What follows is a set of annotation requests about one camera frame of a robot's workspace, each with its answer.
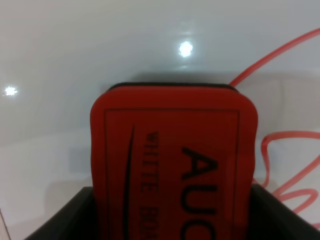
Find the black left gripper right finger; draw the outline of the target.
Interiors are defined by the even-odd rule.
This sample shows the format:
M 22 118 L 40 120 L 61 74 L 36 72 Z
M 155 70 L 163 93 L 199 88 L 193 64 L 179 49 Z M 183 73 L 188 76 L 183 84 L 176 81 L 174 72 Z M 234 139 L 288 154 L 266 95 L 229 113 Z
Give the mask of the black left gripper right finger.
M 305 202 L 291 210 L 283 201 L 307 195 Z M 248 240 L 318 240 L 318 223 L 311 225 L 299 211 L 308 207 L 318 197 L 313 189 L 301 189 L 279 197 L 272 195 L 255 180 L 252 181 L 249 203 Z

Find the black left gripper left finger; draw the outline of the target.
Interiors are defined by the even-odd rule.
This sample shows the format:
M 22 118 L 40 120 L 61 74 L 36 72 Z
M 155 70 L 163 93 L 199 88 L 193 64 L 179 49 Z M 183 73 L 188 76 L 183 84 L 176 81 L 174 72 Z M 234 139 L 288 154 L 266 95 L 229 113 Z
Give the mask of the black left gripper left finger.
M 97 212 L 93 188 L 83 187 L 28 240 L 95 240 Z

